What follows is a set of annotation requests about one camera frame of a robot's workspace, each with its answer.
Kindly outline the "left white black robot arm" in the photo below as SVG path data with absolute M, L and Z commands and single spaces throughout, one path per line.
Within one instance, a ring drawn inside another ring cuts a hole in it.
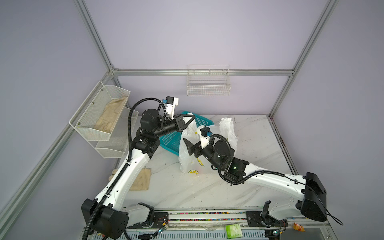
M 130 145 L 124 164 L 95 199 L 86 199 L 82 204 L 81 210 L 87 223 L 84 240 L 91 230 L 116 240 L 128 226 L 144 224 L 148 227 L 153 224 L 154 207 L 138 203 L 124 209 L 126 195 L 159 147 L 160 137 L 172 132 L 180 133 L 194 120 L 193 114 L 163 119 L 155 109 L 143 112 L 141 126 Z

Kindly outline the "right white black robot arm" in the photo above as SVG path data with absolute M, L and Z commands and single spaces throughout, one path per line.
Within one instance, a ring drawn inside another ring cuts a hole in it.
M 234 150 L 223 140 L 203 146 L 201 142 L 193 144 L 183 139 L 183 145 L 190 156 L 207 158 L 213 170 L 231 186 L 255 184 L 290 196 L 284 204 L 265 202 L 261 214 L 265 224 L 298 215 L 317 222 L 327 220 L 327 191 L 316 174 L 289 175 L 258 167 L 235 158 Z

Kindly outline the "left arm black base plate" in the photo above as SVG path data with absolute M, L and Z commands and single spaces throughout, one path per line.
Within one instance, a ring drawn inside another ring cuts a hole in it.
M 149 214 L 145 222 L 127 226 L 127 229 L 159 229 L 164 223 L 168 222 L 168 219 L 168 213 L 154 212 Z

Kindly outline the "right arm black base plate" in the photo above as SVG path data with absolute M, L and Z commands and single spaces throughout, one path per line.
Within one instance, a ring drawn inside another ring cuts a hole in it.
M 269 213 L 263 211 L 247 211 L 246 219 L 249 227 L 285 228 L 288 226 L 288 222 L 286 219 L 279 221 L 271 217 Z

